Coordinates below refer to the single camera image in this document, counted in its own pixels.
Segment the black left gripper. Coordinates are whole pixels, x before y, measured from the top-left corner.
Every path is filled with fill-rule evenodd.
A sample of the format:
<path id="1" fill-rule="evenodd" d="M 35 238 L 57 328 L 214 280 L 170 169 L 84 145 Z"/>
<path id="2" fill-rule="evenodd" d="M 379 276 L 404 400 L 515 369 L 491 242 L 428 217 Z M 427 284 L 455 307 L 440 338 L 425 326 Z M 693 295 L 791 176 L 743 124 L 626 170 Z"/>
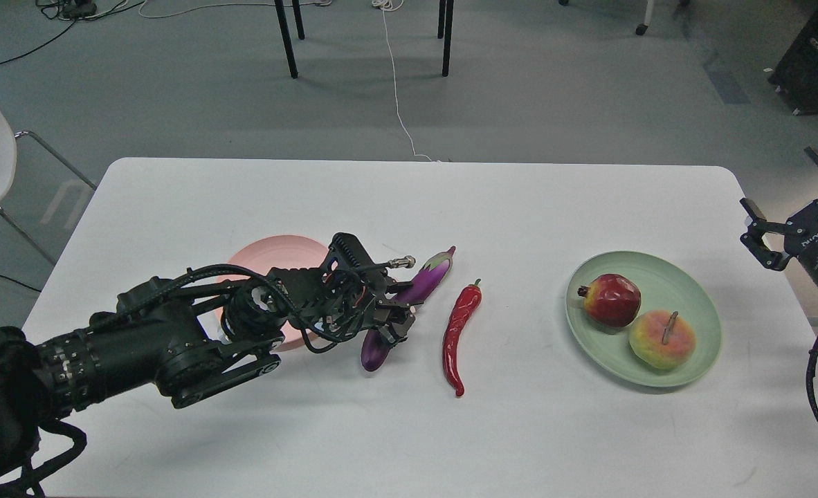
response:
<path id="1" fill-rule="evenodd" d="M 367 331 L 372 347 L 395 347 L 407 340 L 415 305 L 386 296 L 412 287 L 412 281 L 388 277 L 384 268 L 318 269 L 309 296 L 298 300 L 301 325 L 331 342 Z"/>

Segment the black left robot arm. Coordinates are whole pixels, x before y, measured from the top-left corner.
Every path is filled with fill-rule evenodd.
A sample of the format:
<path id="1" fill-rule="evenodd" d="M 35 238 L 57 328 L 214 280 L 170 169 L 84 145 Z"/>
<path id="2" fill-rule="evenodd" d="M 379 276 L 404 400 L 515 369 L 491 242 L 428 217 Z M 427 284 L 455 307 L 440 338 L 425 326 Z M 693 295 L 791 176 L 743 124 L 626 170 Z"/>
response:
<path id="1" fill-rule="evenodd" d="M 413 265 L 376 264 L 337 233 L 314 268 L 215 264 L 153 277 L 120 294 L 115 312 L 41 344 L 0 327 L 0 493 L 41 496 L 42 480 L 85 450 L 85 432 L 65 423 L 73 411 L 146 384 L 182 409 L 273 371 L 285 324 L 314 353 L 324 348 L 311 334 L 334 348 L 371 330 L 396 346 L 415 317 L 412 303 L 391 299 L 411 283 L 388 271 Z"/>

